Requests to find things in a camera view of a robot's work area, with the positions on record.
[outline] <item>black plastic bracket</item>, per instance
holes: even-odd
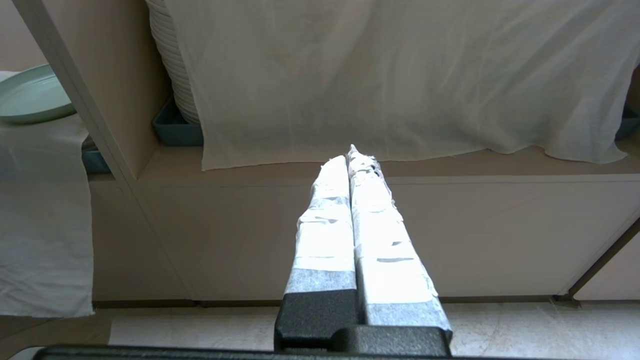
[[[356,290],[287,293],[276,319],[273,348],[326,351],[336,331],[357,324]]]

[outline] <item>stack of white plates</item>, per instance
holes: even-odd
[[[164,5],[164,0],[147,0],[147,5],[151,34],[156,40],[164,67],[171,78],[175,104],[186,122],[199,124],[198,110],[196,110],[196,104],[193,101],[191,83],[178,47],[178,40],[175,37],[173,19]]]

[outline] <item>tile floor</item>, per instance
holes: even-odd
[[[454,355],[640,359],[640,304],[446,304]],[[103,309],[65,320],[0,317],[0,360],[55,343],[271,350],[277,307]]]

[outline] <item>white curtain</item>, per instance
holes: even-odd
[[[166,0],[203,170],[530,145],[624,157],[638,0]]]

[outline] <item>green plate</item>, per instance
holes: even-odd
[[[0,121],[35,124],[75,113],[76,109],[49,64],[0,82]]]

